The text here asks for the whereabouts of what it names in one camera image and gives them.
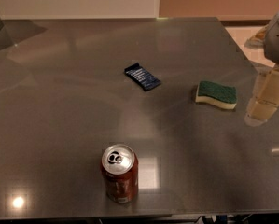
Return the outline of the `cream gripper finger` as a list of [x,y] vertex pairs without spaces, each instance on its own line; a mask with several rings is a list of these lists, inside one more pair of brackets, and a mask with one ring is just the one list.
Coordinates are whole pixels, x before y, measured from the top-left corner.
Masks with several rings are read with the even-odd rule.
[[267,122],[279,108],[279,65],[266,73],[259,73],[244,121],[251,127]]

